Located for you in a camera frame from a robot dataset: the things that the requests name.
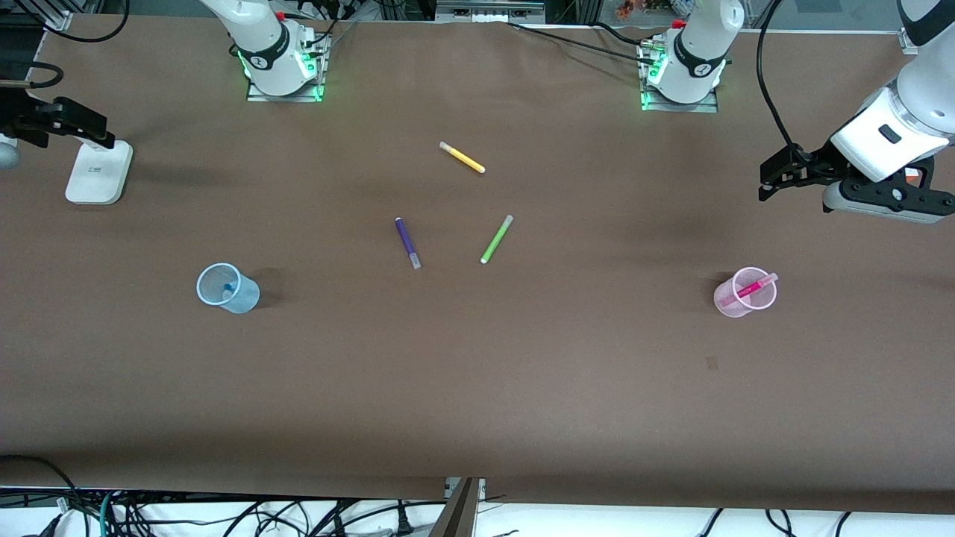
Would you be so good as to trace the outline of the grey power strip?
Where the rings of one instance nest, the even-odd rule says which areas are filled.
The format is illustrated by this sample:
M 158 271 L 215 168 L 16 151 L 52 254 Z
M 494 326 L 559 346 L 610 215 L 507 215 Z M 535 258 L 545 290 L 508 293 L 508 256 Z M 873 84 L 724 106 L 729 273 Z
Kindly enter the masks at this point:
M 436 0 L 434 21 L 545 24 L 545 0 Z

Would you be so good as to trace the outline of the pink marker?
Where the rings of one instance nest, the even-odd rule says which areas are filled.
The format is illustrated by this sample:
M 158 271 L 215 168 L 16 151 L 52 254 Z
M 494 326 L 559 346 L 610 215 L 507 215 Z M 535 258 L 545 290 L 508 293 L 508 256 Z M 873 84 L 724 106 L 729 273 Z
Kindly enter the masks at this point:
M 744 297 L 748 297 L 749 295 L 757 292 L 757 290 L 761 290 L 767 286 L 770 286 L 771 284 L 774 284 L 774 282 L 777 280 L 777 273 L 770 273 L 769 275 L 758 279 L 750 285 L 743 286 L 741 289 L 733 290 L 733 292 L 731 292 L 731 296 L 721 300 L 720 305 L 729 307 L 736 302 L 740 302 Z

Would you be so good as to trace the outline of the brown table cover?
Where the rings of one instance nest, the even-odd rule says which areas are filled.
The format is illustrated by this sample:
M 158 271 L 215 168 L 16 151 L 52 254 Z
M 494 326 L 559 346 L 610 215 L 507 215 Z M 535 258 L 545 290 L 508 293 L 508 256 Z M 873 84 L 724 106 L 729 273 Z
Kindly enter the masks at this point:
M 106 207 L 66 200 L 72 139 L 0 172 L 0 454 L 84 487 L 955 513 L 955 216 L 761 203 L 754 35 L 718 113 L 654 113 L 623 59 L 501 24 L 336 34 L 321 103 L 246 101 L 215 19 L 44 40 L 42 98 L 134 158 Z M 198 299 L 218 263 L 253 310 Z M 777 298 L 727 317 L 746 266 Z

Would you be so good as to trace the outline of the brown beam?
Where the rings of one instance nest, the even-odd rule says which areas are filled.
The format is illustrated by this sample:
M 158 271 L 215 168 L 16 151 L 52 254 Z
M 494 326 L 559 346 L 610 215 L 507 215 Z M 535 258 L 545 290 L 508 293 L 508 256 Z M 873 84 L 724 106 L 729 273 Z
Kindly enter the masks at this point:
M 428 537 L 474 537 L 478 513 L 477 478 L 467 477 L 447 500 Z

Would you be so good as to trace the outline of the green marker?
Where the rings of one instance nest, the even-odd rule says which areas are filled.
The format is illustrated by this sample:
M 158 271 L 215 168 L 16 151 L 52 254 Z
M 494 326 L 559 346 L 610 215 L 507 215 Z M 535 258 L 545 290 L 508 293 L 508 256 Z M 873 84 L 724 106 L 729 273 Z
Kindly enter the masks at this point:
M 494 253 L 497 251 L 499 244 L 501 244 L 501 241 L 504 240 L 504 236 L 506 235 L 507 231 L 509 230 L 513 222 L 514 222 L 513 215 L 507 215 L 504 218 L 504 220 L 501 222 L 501 224 L 498 227 L 498 230 L 495 232 L 495 235 L 492 236 L 491 241 L 489 242 L 489 244 L 487 245 L 487 247 L 484 249 L 484 251 L 482 252 L 480 256 L 481 265 L 486 265 L 488 264 L 488 262 L 491 261 L 492 255 L 494 255 Z

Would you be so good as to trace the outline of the purple marker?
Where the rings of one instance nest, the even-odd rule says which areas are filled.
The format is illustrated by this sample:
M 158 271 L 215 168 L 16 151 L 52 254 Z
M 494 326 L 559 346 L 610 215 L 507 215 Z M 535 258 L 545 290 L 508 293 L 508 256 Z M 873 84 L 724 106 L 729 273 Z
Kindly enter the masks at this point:
M 404 220 L 400 217 L 395 219 L 395 227 L 402 241 L 404 251 L 409 257 L 410 264 L 416 271 L 419 271 L 421 268 L 421 261 L 419 259 L 419 254 L 417 254 L 415 245 L 413 244 L 412 238 L 410 238 L 408 227 L 406 226 Z

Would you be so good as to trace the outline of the white desk lamp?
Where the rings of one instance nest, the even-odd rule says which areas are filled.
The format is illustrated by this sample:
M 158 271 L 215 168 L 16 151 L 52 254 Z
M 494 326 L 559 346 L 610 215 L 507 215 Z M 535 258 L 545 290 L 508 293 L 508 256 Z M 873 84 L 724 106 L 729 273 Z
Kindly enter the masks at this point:
M 110 205 L 122 197 L 134 149 L 117 140 L 112 148 L 82 140 L 65 190 L 67 201 L 79 205 Z

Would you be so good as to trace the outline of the yellow marker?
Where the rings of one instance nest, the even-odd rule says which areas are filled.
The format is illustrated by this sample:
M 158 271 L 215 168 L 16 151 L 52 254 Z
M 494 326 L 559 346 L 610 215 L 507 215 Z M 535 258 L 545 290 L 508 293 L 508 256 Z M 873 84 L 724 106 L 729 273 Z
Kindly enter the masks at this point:
M 451 144 L 446 142 L 440 142 L 439 148 L 443 150 L 443 152 L 447 153 L 448 155 L 453 157 L 455 160 L 457 160 L 457 162 L 460 162 L 464 166 L 467 166 L 468 168 L 473 170 L 475 173 L 478 173 L 481 175 L 486 173 L 485 166 L 482 166 L 480 163 L 474 160 L 473 157 L 469 157 L 468 155 L 465 155 L 463 152 L 461 152 L 457 148 L 454 148 L 453 146 L 451 146 Z

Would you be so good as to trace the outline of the translucent blue cup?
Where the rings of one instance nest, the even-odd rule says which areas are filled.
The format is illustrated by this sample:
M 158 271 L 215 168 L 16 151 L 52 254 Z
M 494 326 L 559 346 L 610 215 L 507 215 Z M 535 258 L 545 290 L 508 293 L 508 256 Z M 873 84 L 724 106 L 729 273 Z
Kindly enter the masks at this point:
M 228 301 L 219 299 L 225 284 L 234 286 L 234 295 Z M 233 314 L 250 312 L 260 300 L 259 286 L 236 266 L 226 263 L 212 264 L 204 269 L 195 282 L 195 293 L 202 303 Z

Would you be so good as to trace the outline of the translucent pink cup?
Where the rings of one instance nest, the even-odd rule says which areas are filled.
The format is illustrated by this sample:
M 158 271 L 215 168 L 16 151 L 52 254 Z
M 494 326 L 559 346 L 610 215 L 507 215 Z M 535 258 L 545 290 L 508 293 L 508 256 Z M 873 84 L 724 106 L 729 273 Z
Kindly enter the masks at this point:
M 763 271 L 755 266 L 746 266 L 717 286 L 713 302 L 717 310 L 730 318 L 766 310 L 777 299 L 777 273 Z

